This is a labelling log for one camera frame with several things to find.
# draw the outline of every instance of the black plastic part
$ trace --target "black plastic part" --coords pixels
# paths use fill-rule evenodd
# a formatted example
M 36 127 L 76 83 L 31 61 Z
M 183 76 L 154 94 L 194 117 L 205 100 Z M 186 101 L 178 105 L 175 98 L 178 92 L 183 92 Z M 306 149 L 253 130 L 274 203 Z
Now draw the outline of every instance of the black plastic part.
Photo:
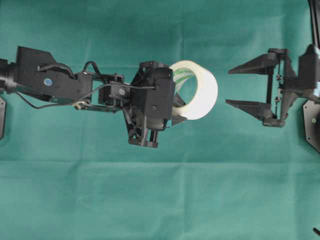
M 17 67 L 15 63 L 8 63 L 6 59 L 0 59 L 0 91 L 13 93 L 16 90 L 17 83 L 14 79 L 17 75 Z
M 182 107 L 186 105 L 185 101 L 180 97 L 179 93 L 176 93 L 173 98 L 173 106 Z
M 265 118 L 272 118 L 271 105 L 268 103 L 258 101 L 238 101 L 238 100 L 225 100 L 225 102 L 237 109 L 240 109 L 256 119 L 263 121 Z
M 299 57 L 298 88 L 316 89 L 320 80 L 319 49 L 310 44 L 302 56 Z
M 119 74 L 105 74 L 101 77 L 105 83 L 110 84 L 124 84 L 125 77 Z M 99 104 L 111 105 L 113 100 L 129 100 L 130 99 L 130 88 L 124 86 L 110 86 L 104 87 L 99 90 Z
M 172 69 L 155 61 L 140 63 L 131 85 L 156 86 L 154 90 L 132 89 L 131 102 L 148 118 L 171 118 L 176 86 Z
M 263 54 L 228 71 L 229 74 L 261 74 L 268 75 L 269 68 L 278 64 L 274 53 Z
M 171 118 L 172 126 L 174 126 L 176 124 L 180 124 L 180 123 L 184 122 L 185 120 L 187 120 L 187 118 L 184 116 L 172 115 L 172 118 Z
M 80 72 L 76 79 L 59 67 L 39 71 L 39 67 L 55 65 L 57 62 L 49 52 L 27 47 L 18 47 L 16 56 L 16 91 L 47 102 L 70 103 L 92 90 L 92 75 Z M 46 85 L 45 79 L 52 84 Z
M 266 87 L 266 103 L 271 104 L 274 69 L 272 67 L 269 67 L 267 71 L 268 71 L 268 83 Z
M 122 110 L 129 136 L 128 143 L 141 147 L 157 148 L 158 131 L 151 130 L 149 136 L 149 129 L 147 128 L 147 117 L 143 116 L 141 118 L 142 122 L 140 123 L 140 126 L 137 127 L 137 123 L 132 121 L 132 109 L 123 108 Z
M 305 140 L 320 153 L 320 105 L 307 101 L 303 105 Z

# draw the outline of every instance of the roll of tape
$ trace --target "roll of tape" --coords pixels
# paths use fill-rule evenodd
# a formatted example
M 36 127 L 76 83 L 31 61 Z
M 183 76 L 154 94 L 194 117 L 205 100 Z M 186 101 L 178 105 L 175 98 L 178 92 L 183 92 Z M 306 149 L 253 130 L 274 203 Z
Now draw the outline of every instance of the roll of tape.
M 218 97 L 218 84 L 215 76 L 193 61 L 178 61 L 170 67 L 173 71 L 175 90 L 178 92 L 183 84 L 195 77 L 197 87 L 192 100 L 181 107 L 173 107 L 172 114 L 188 120 L 196 120 L 207 115 L 214 107 Z

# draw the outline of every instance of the green cloth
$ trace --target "green cloth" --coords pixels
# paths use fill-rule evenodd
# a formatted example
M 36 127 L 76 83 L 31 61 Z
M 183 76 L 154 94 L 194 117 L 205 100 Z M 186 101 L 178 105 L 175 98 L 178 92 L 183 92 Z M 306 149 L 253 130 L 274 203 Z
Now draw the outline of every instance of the green cloth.
M 4 94 L 0 238 L 318 239 L 320 155 L 304 139 L 305 101 L 284 128 L 225 103 L 266 97 L 265 76 L 229 69 L 288 48 L 297 71 L 311 41 L 307 0 L 0 0 L 0 58 L 29 47 L 128 83 L 140 62 L 191 60 L 219 86 L 212 111 L 161 132 L 157 149 L 128 144 L 121 112 L 35 110 Z

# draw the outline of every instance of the robotic arm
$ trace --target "robotic arm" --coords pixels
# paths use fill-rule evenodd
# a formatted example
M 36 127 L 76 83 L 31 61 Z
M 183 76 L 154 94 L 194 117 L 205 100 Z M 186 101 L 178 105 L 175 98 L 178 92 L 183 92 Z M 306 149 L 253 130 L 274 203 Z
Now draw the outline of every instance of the robotic arm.
M 87 71 L 92 65 L 94 72 Z M 93 81 L 101 85 L 93 89 Z M 131 84 L 120 74 L 102 74 L 95 62 L 89 61 L 81 72 L 73 73 L 65 64 L 55 61 L 46 51 L 19 46 L 16 63 L 0 59 L 0 91 L 15 93 L 29 106 L 43 109 L 74 106 L 77 110 L 116 113 L 122 111 L 129 144 L 158 147 L 158 133 L 167 122 L 172 125 L 186 120 L 172 115 L 172 107 L 185 105 L 175 95 L 173 71 L 156 61 L 142 62 Z M 91 104 L 98 92 L 98 105 Z M 35 106 L 22 94 L 49 104 Z M 0 98 L 0 138 L 4 135 L 6 102 Z

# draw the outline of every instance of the black bracket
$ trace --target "black bracket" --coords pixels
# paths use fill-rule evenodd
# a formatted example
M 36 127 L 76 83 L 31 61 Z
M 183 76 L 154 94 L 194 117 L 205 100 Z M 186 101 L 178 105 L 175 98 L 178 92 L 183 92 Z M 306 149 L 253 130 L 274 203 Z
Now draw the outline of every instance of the black bracket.
M 185 105 L 178 94 L 174 95 L 176 85 L 173 82 L 173 72 L 167 65 L 159 62 L 142 62 L 131 85 L 155 86 L 158 91 L 131 91 L 134 107 L 130 105 L 122 108 L 128 143 L 157 148 L 159 132 L 167 128 L 168 120 L 172 121 L 172 126 L 186 120 L 185 117 L 172 115 L 173 106 Z
M 320 153 L 320 104 L 307 101 L 303 105 L 305 140 Z

